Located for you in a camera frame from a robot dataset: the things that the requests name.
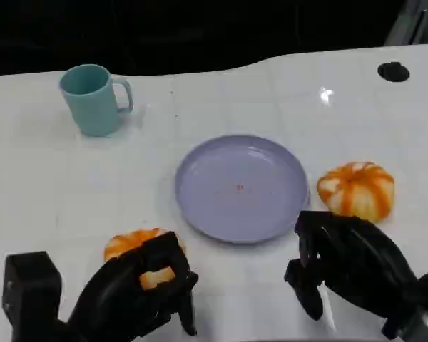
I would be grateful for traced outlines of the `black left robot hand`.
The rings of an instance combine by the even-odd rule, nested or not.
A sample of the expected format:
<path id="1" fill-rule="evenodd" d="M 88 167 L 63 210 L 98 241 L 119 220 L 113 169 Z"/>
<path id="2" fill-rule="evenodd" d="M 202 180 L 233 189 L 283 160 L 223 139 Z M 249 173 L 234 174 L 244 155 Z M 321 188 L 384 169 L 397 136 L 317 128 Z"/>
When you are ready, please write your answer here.
<path id="1" fill-rule="evenodd" d="M 141 275 L 166 267 L 173 279 L 153 289 L 142 287 Z M 192 290 L 197 281 L 175 233 L 165 233 L 107 261 L 84 287 L 68 325 L 86 341 L 133 341 L 178 314 L 183 330 L 195 336 Z"/>

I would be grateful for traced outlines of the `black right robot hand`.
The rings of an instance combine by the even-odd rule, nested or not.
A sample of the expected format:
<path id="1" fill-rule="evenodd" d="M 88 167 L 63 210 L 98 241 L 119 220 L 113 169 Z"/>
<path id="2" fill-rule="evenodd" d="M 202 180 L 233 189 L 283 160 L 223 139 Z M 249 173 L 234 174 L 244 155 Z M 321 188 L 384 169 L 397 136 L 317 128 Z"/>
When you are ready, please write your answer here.
<path id="1" fill-rule="evenodd" d="M 385 318 L 382 334 L 396 338 L 421 299 L 418 279 L 397 245 L 373 223 L 331 212 L 302 211 L 295 232 L 300 256 L 289 261 L 284 279 L 306 313 L 321 318 L 318 286 L 324 284 Z"/>

